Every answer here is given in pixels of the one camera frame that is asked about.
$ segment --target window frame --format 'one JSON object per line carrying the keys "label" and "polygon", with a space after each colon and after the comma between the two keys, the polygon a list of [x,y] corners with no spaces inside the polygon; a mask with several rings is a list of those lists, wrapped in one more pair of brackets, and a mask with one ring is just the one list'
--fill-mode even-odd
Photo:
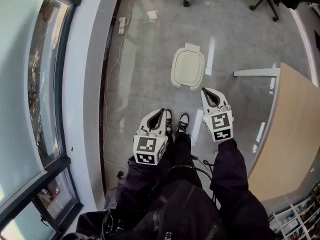
{"label": "window frame", "polygon": [[[83,208],[70,170],[71,159],[67,156],[62,114],[62,82],[67,41],[73,16],[82,0],[58,1],[69,5],[60,30],[53,77],[53,112],[60,156],[48,166],[45,166],[42,172],[31,179],[0,207],[0,239],[5,239],[1,235],[3,229],[31,202],[39,211],[41,220],[47,222],[55,231],[52,240],[62,238]],[[39,199],[38,193],[63,172],[65,173],[73,199],[67,203],[56,219],[54,219]]]}

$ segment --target wooden desk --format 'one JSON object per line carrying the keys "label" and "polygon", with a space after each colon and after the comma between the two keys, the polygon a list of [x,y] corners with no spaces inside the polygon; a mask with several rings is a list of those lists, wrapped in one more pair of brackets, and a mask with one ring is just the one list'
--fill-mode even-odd
{"label": "wooden desk", "polygon": [[320,146],[320,89],[284,63],[233,75],[276,77],[270,116],[248,173],[250,191],[263,201],[297,190]]}

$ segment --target glossy floor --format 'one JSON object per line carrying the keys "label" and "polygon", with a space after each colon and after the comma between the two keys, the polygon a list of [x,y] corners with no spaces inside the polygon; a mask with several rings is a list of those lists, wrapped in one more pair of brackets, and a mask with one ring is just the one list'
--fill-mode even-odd
{"label": "glossy floor", "polygon": [[[121,1],[118,17],[128,20],[129,1]],[[274,81],[236,78],[233,71],[279,67],[284,62],[310,78],[305,48],[290,11],[277,8],[280,20],[275,23],[266,4],[249,10],[257,1],[189,0],[190,7],[183,7],[182,0],[131,1],[132,17],[125,27],[120,62],[110,74],[105,95],[109,125],[105,160],[126,167],[141,119],[152,110],[171,108],[175,125],[180,113],[190,115],[191,153],[213,162],[218,146],[202,123],[200,92],[175,88],[170,80],[176,51],[190,43],[200,46],[209,68],[201,86],[223,92],[231,105],[234,138],[247,169],[251,167],[270,114]],[[118,60],[122,41],[118,29],[117,23],[107,74]],[[118,171],[125,171],[110,163],[105,163],[108,188],[116,185]],[[210,193],[209,180],[199,176]]]}

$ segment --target sneaker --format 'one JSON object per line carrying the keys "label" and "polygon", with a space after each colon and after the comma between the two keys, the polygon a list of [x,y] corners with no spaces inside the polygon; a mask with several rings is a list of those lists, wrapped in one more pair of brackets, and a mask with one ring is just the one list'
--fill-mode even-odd
{"label": "sneaker", "polygon": [[178,127],[175,131],[175,135],[177,135],[177,133],[186,133],[188,125],[189,125],[189,115],[187,112],[184,112],[180,115]]}
{"label": "sneaker", "polygon": [[165,121],[165,135],[172,134],[172,112],[170,109],[165,110],[166,121]]}

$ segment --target power strip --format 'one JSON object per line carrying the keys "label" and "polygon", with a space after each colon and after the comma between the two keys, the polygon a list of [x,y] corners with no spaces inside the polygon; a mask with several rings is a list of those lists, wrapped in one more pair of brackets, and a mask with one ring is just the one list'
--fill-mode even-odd
{"label": "power strip", "polygon": [[123,35],[125,33],[126,17],[120,17],[119,22],[119,34]]}

